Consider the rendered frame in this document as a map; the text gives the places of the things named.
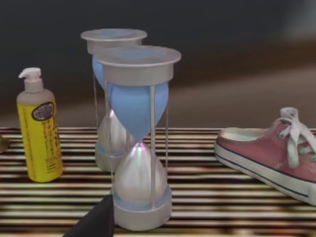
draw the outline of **red sneaker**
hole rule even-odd
[[[269,129],[224,129],[215,154],[219,162],[316,205],[316,139],[297,109],[281,109]]]

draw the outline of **black object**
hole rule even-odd
[[[105,196],[63,237],[112,237],[114,211],[112,195]]]

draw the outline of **striped surface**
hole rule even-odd
[[[315,207],[216,162],[213,147],[218,131],[169,130],[172,218],[149,233],[116,228],[116,236],[312,236],[316,232]],[[95,129],[60,129],[64,175],[47,184],[28,179],[19,130],[0,128],[0,134],[12,142],[0,155],[0,237],[60,237],[109,192],[110,175],[94,163]],[[163,129],[157,130],[157,154],[164,164]]]

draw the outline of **iridescent lower bulb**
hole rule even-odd
[[[151,203],[151,153],[143,143],[137,143],[126,159],[119,164],[114,177],[114,189],[123,201],[145,206]],[[156,200],[167,187],[164,167],[156,158]]]
[[[110,129],[110,141],[107,140],[107,131]],[[120,123],[113,111],[110,112],[109,124],[107,124],[106,117],[98,128],[98,142],[108,152],[121,153],[129,150],[136,143],[132,136],[129,135],[127,142],[127,132]]]

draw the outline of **yellow bottle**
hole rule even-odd
[[[44,89],[39,68],[26,68],[25,91],[17,97],[29,178],[49,182],[63,173],[54,94]]]

